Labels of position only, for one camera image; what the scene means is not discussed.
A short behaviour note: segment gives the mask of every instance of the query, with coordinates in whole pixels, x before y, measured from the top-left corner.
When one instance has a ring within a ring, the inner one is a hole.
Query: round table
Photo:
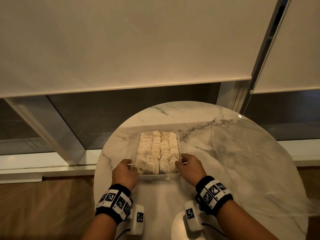
[[[257,124],[214,104],[169,102],[126,120],[99,156],[94,175],[96,204],[111,185],[112,169],[122,159],[131,158],[137,135],[159,125],[175,128],[181,152],[196,155],[206,173],[230,189],[234,200],[279,239],[305,239],[308,217],[301,213],[307,198],[291,156]],[[182,177],[173,181],[139,181],[131,198],[134,204],[145,208],[140,238],[187,239],[183,204],[195,195],[195,189]],[[219,228],[213,216],[202,220]],[[126,222],[121,223],[117,235],[125,228]],[[208,229],[205,238],[224,239]]]

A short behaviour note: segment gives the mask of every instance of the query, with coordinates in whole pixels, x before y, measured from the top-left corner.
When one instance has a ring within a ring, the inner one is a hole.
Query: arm
[[[176,161],[175,164],[182,177],[196,187],[198,182],[207,176],[202,163],[194,155],[182,154],[182,157],[182,162],[187,162],[187,164],[179,161]],[[228,239],[278,239],[233,200],[228,200],[222,205],[217,214],[217,221]]]
[[[112,170],[111,185],[120,184],[132,191],[138,183],[138,171],[136,168],[129,170],[130,159],[122,160],[118,166]],[[83,235],[82,240],[114,240],[116,236],[117,224],[115,220],[107,214],[98,214],[90,227]]]

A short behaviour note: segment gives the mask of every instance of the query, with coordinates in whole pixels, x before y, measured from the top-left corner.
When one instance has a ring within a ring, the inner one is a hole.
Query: marble tabletop
[[[131,158],[137,135],[159,126],[178,130],[181,152],[196,155],[206,173],[226,185],[235,201],[279,239],[305,239],[308,199],[291,156],[257,124],[214,104],[169,102],[126,120],[99,156],[94,175],[96,204],[111,185],[112,169]],[[135,204],[145,207],[144,233],[139,238],[188,239],[183,204],[195,194],[182,177],[140,181],[131,194]],[[202,216],[202,220],[219,228],[213,216]],[[126,223],[121,223],[117,235],[125,228]],[[210,229],[201,238],[224,239]]]

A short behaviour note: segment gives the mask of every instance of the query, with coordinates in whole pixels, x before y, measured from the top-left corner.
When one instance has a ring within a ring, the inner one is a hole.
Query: wristband
[[[96,216],[106,214],[114,219],[117,226],[130,215],[133,200],[130,190],[121,185],[111,185],[109,190],[101,197],[96,206]]]
[[[197,183],[195,190],[197,191],[195,201],[207,215],[217,217],[221,207],[228,200],[233,200],[231,192],[211,176],[202,178]]]

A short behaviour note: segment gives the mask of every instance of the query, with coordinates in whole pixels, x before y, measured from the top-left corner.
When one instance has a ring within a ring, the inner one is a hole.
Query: plastic container
[[[134,150],[131,156],[131,169],[134,167],[134,163],[136,162],[137,159],[137,154],[138,154],[138,147],[139,147],[139,141],[140,141],[140,136],[141,133],[148,133],[150,135],[152,135],[153,131],[166,131],[166,132],[173,132],[177,135],[177,141],[178,141],[178,149],[179,149],[179,161],[181,161],[181,150],[180,150],[180,139],[179,139],[179,133],[176,129],[171,129],[170,127],[149,127],[148,129],[150,129],[150,131],[140,131],[137,135],[137,139],[134,145]],[[149,175],[149,174],[139,174],[139,179],[140,180],[147,180],[147,181],[151,181],[151,180],[161,180],[161,181],[165,181],[165,180],[175,180],[178,177],[180,177],[180,173],[172,173],[172,174],[156,174],[156,175]]]

